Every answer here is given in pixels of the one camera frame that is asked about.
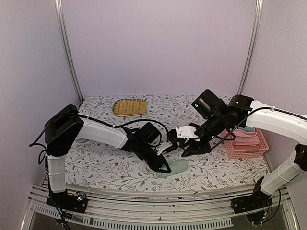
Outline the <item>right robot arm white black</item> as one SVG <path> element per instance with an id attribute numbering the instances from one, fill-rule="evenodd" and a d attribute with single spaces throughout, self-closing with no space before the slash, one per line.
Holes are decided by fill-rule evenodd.
<path id="1" fill-rule="evenodd" d="M 285 110 L 266 105 L 251 97 L 235 95 L 225 103 L 212 91 L 206 89 L 191 104 L 206 119 L 199 127 L 194 125 L 176 127 L 176 136 L 192 141 L 183 157 L 211 152 L 209 142 L 228 129 L 254 127 L 276 133 L 297 141 L 289 158 L 273 172 L 259 179 L 253 194 L 248 199 L 252 209 L 263 205 L 267 197 L 286 183 L 307 170 L 307 118 Z"/>

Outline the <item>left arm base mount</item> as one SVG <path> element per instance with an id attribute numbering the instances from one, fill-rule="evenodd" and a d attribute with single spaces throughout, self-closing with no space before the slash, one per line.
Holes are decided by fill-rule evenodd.
<path id="1" fill-rule="evenodd" d="M 67 190 L 60 193 L 49 192 L 46 204 L 49 206 L 57 207 L 68 211 L 84 214 L 87 208 L 88 199 L 86 193 L 75 192 L 68 194 Z"/>

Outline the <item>pink towel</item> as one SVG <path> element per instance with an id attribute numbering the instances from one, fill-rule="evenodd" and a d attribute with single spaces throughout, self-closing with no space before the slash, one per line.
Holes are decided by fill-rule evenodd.
<path id="1" fill-rule="evenodd" d="M 234 145 L 237 146 L 256 146 L 260 143 L 257 132 L 245 132 L 243 130 L 235 130 Z"/>

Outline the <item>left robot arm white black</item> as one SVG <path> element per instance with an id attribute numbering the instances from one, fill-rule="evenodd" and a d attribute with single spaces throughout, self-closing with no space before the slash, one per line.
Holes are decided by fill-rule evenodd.
<path id="1" fill-rule="evenodd" d="M 114 126 L 80 114 L 72 104 L 49 119 L 41 135 L 45 137 L 43 147 L 47 154 L 48 184 L 53 201 L 61 208 L 67 208 L 71 204 L 71 197 L 66 194 L 66 155 L 77 145 L 95 142 L 120 151 L 132 152 L 152 171 L 170 174 L 170 164 L 158 153 L 161 144 L 153 144 L 161 137 L 161 132 L 154 126 L 156 121 L 141 121 L 144 125 L 139 128 L 129 129 L 130 123 Z"/>

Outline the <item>light green towel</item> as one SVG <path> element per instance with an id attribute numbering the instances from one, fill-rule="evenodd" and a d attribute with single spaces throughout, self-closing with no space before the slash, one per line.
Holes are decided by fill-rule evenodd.
<path id="1" fill-rule="evenodd" d="M 169 167 L 171 169 L 170 173 L 166 173 L 166 172 L 156 172 L 155 176 L 157 178 L 167 178 L 176 174 L 180 174 L 183 173 L 185 171 L 188 170 L 188 163 L 185 159 L 181 159 L 181 160 L 176 160 L 176 161 L 172 161 L 169 164 Z"/>

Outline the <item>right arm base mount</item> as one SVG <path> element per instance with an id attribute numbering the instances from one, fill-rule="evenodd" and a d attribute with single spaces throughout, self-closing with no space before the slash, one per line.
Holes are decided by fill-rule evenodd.
<path id="1" fill-rule="evenodd" d="M 251 194 L 232 199 L 230 207 L 235 214 L 238 214 L 268 207 L 272 204 L 273 202 L 270 196 Z"/>

